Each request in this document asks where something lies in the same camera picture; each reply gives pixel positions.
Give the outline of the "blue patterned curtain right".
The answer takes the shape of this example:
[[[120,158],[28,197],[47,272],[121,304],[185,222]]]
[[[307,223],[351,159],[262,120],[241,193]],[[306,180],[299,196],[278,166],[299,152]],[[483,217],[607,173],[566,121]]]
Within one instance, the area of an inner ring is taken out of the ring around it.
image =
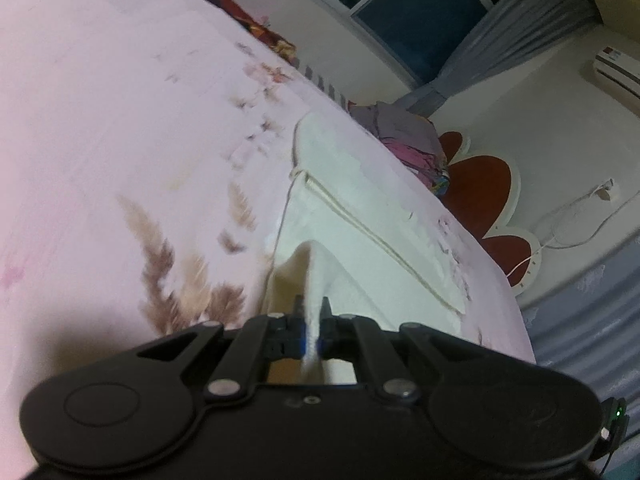
[[[537,362],[639,414],[639,240],[523,312]]]

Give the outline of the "grey white striped pillow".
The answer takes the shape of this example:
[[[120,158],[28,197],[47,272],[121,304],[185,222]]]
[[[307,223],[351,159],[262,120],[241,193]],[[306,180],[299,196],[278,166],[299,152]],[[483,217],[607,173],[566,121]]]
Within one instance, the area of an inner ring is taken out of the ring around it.
[[[343,92],[338,90],[329,79],[324,78],[319,72],[309,64],[303,62],[300,58],[294,58],[292,65],[330,100],[334,101],[343,110],[346,110],[346,112],[349,112],[350,109],[355,106],[355,102],[352,102]]]

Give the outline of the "red patterned cloth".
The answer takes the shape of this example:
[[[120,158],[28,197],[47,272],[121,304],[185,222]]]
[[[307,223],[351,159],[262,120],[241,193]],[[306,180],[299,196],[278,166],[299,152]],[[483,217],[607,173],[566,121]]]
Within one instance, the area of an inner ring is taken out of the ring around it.
[[[273,32],[267,26],[258,23],[246,13],[234,0],[217,0],[224,12],[229,14],[254,38],[265,44],[272,52],[279,55],[286,62],[293,64],[297,58],[297,50],[294,44],[283,38],[277,32]]]

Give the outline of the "red white scalloped headboard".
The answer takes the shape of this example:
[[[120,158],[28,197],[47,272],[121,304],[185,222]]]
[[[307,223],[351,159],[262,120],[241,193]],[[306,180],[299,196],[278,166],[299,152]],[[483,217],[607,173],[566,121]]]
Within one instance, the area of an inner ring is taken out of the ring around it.
[[[515,162],[472,152],[457,131],[439,137],[448,160],[450,183],[442,203],[494,259],[516,296],[536,281],[542,244],[532,232],[512,226],[522,182]]]

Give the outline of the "right grey curtain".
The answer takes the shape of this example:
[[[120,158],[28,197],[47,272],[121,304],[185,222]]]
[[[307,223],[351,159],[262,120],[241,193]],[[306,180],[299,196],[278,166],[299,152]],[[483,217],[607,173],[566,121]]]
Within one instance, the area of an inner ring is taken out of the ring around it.
[[[431,115],[474,84],[531,60],[598,21],[594,0],[500,0],[464,37],[434,79],[396,104]]]

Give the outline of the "pink floral bed sheet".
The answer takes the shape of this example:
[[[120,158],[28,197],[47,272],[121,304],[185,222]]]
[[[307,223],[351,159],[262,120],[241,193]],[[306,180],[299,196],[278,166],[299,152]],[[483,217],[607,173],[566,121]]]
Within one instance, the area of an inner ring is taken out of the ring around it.
[[[205,0],[1,0],[3,478],[34,466],[18,408],[44,378],[267,313],[309,114],[387,150]],[[501,270],[390,157],[468,286],[458,337],[530,360]]]

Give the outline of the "stack of folded clothes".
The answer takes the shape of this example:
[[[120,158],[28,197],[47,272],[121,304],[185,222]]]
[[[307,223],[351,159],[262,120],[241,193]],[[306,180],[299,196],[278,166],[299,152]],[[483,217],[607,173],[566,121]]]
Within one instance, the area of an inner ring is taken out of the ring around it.
[[[372,133],[434,195],[449,188],[448,159],[433,124],[401,107],[377,102],[354,106],[350,116]]]

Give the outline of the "white wall socket plug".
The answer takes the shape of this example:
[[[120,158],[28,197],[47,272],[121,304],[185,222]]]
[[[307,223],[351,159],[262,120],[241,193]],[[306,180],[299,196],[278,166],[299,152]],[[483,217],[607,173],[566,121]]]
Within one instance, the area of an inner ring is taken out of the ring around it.
[[[613,203],[620,198],[620,186],[613,178],[609,178],[598,186],[594,194],[596,194],[600,200]]]

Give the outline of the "white air conditioner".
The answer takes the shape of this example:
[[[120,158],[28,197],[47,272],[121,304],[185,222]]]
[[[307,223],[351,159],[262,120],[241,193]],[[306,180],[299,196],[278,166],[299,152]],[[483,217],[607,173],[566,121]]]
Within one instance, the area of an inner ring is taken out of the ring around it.
[[[596,54],[592,66],[597,76],[638,99],[639,61],[636,58],[607,46]]]

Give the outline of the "pale green long-sleeve shirt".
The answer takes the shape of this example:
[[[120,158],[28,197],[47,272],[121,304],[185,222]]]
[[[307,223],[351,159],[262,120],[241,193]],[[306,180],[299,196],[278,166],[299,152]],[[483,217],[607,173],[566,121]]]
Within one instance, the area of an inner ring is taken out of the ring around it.
[[[335,314],[372,318],[384,330],[422,323],[459,336],[469,289],[450,245],[417,206],[390,152],[365,133],[337,132],[309,114],[296,126],[294,168],[264,310],[291,313],[303,299],[307,339],[300,360],[274,364],[270,382],[351,384],[343,358],[320,358],[323,301]]]

